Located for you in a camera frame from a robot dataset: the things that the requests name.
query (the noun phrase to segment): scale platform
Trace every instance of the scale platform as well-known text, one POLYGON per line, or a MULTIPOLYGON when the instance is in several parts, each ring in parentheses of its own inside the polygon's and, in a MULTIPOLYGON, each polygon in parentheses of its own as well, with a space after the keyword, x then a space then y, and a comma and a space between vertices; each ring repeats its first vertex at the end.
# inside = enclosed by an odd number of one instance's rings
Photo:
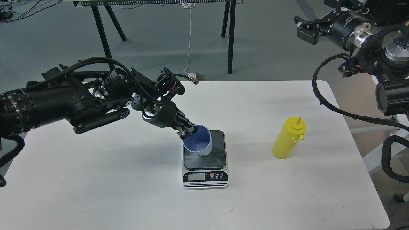
POLYGON ((211 130, 212 149, 199 156, 183 147, 183 186, 187 189, 217 189, 229 184, 225 134, 211 130))

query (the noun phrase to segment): plastic cup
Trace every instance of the plastic cup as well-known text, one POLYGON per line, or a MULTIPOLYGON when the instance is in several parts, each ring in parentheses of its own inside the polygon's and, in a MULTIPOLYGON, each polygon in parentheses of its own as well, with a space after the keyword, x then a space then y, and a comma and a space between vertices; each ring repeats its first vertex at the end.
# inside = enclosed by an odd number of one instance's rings
POLYGON ((207 156, 211 152, 211 133, 203 125, 195 125, 198 130, 196 133, 191 134, 188 138, 183 140, 183 146, 191 153, 198 154, 199 156, 207 156))

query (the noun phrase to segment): white cable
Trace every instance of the white cable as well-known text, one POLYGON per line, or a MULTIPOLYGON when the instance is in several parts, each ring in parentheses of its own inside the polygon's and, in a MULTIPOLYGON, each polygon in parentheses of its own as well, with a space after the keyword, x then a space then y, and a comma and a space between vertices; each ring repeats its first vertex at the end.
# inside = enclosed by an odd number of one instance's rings
POLYGON ((120 6, 117 6, 118 8, 121 8, 121 9, 135 9, 135 8, 137 8, 137 7, 140 7, 140 6, 142 6, 142 4, 141 5, 137 5, 137 6, 135 6, 135 7, 131 7, 131 8, 125 8, 125 7, 120 7, 120 6))
POLYGON ((187 51, 187 58, 189 59, 189 62, 187 63, 186 69, 183 71, 183 72, 185 72, 185 73, 187 73, 186 70, 187 70, 187 68, 189 68, 189 65, 190 65, 190 42, 191 42, 191 40, 192 40, 192 8, 190 8, 189 21, 190 21, 189 49, 188 49, 188 51, 187 51))
POLYGON ((184 9, 192 9, 193 7, 195 7, 194 3, 179 3, 179 5, 182 5, 184 9))

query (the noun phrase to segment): robotic arm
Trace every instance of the robotic arm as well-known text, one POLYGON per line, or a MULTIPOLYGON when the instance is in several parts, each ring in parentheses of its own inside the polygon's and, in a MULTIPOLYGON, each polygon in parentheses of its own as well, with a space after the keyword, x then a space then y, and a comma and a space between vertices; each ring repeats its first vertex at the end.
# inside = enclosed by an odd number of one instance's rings
MULTIPOLYGON (((396 126, 409 131, 409 127, 397 122, 351 114, 333 106, 321 95, 316 82, 321 67, 332 60, 344 59, 346 62, 338 68, 343 77, 364 72, 377 78, 376 101, 379 110, 385 116, 408 115, 409 27, 404 24, 396 24, 373 34, 371 33, 373 23, 362 15, 364 5, 362 2, 358 0, 324 0, 324 4, 335 10, 321 19, 305 21, 298 16, 294 17, 294 22, 298 25, 297 35, 302 40, 315 45, 320 37, 326 36, 333 43, 350 52, 349 55, 338 54, 328 58, 315 71, 312 86, 320 104, 354 119, 396 126), (402 36, 389 41, 383 47, 385 36, 397 30, 400 30, 402 36), (359 48, 359 51, 352 57, 356 48, 359 48)), ((382 169, 391 178, 399 182, 409 183, 409 176, 398 175, 391 168, 391 145, 393 142, 409 147, 409 141, 404 138, 395 135, 387 138, 382 148, 382 169)))
MULTIPOLYGON (((84 133, 126 118, 132 108, 142 112, 144 121, 160 128, 171 127, 181 139, 194 133, 189 121, 171 101, 185 88, 176 77, 194 84, 196 78, 174 74, 166 67, 153 82, 135 69, 106 57, 59 65, 42 73, 44 81, 29 81, 25 88, 0 94, 0 138, 15 140, 16 149, 0 158, 0 167, 21 151, 24 141, 18 135, 31 129, 66 119, 75 133, 84 133), (94 63, 113 63, 113 71, 75 71, 94 63)), ((5 181, 0 175, 0 187, 5 181)))

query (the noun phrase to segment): table leg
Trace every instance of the table leg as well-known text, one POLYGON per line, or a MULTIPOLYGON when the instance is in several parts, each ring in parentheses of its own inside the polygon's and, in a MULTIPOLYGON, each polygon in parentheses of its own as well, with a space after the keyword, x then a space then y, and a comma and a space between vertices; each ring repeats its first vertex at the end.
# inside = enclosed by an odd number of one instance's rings
POLYGON ((126 41, 125 34, 124 34, 124 32, 122 31, 122 28, 121 28, 121 26, 119 25, 119 22, 118 22, 117 18, 115 17, 115 14, 114 14, 114 12, 112 11, 111 6, 109 6, 109 5, 108 5, 108 6, 105 6, 105 9, 106 9, 106 11, 108 12, 109 16, 111 17, 111 20, 112 20, 112 22, 114 23, 114 26, 115 26, 115 28, 117 29, 119 35, 121 36, 121 39, 122 39, 123 41, 126 41))
POLYGON ((225 15, 223 16, 222 38, 226 36, 227 20, 229 18, 230 2, 226 2, 225 15))
MULTIPOLYGON (((92 13, 94 14, 95 23, 97 24, 99 37, 101 38, 102 47, 105 52, 105 56, 112 58, 111 51, 109 50, 108 41, 106 40, 105 30, 103 29, 101 15, 99 14, 98 6, 91 6, 92 13)), ((114 64, 109 63, 109 69, 114 70, 114 64)))
POLYGON ((233 43, 234 43, 234 21, 236 19, 236 0, 230 4, 230 28, 229 28, 229 56, 227 59, 227 73, 231 74, 233 68, 233 43))

